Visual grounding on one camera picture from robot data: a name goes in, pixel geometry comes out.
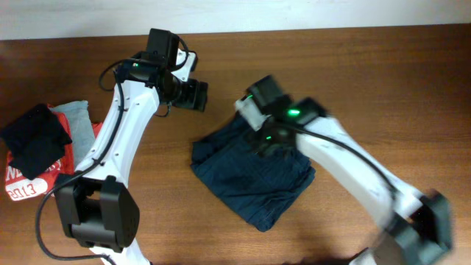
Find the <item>dark blue shorts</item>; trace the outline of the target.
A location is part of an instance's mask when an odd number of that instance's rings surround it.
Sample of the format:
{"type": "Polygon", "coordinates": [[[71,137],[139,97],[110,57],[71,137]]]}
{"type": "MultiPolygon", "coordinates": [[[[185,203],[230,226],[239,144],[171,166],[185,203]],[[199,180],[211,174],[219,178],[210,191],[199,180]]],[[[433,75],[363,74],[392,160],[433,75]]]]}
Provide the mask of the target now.
{"type": "Polygon", "coordinates": [[[191,169],[230,210],[266,232],[312,184],[316,170],[297,150],[259,156],[248,142],[253,134],[245,119],[235,115],[192,143],[191,169]]]}

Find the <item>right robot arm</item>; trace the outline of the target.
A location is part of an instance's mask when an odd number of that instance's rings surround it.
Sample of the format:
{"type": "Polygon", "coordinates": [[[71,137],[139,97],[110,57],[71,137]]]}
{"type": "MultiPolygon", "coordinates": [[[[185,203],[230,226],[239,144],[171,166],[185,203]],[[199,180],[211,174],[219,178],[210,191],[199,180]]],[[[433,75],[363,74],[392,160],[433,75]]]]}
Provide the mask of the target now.
{"type": "Polygon", "coordinates": [[[431,265],[453,250],[449,200],[424,194],[396,177],[363,149],[315,99],[295,102],[269,75],[249,86],[234,104],[255,131],[260,155],[295,149],[327,170],[372,217],[380,233],[351,258],[319,264],[431,265]]]}

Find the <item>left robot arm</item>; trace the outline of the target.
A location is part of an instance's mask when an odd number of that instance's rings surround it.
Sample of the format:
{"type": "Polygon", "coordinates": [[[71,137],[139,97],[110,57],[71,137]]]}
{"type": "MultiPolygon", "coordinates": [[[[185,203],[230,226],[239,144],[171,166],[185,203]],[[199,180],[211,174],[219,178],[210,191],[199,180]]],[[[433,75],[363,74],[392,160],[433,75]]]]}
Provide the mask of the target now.
{"type": "Polygon", "coordinates": [[[104,264],[148,264],[136,234],[140,210],[130,168],[160,106],[204,111],[208,85],[190,77],[198,57],[178,35],[151,29],[146,49],[112,64],[113,102],[96,140],[53,192],[65,235],[104,264]]]}

